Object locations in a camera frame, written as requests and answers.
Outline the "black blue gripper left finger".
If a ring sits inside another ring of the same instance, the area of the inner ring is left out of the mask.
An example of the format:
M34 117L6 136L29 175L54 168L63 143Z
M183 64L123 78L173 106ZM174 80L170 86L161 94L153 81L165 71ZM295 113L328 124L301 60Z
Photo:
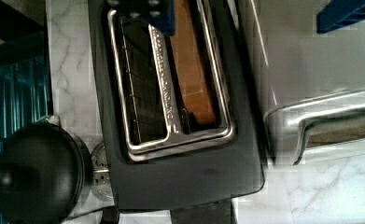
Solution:
M175 34L174 0L106 0L122 17L139 19L161 31Z

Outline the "black blue gripper right finger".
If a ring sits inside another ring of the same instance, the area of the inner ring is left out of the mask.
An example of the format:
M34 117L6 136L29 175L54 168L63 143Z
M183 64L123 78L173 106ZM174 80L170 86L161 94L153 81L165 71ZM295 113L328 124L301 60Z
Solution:
M316 15L316 32L329 33L365 21L365 0L330 0Z

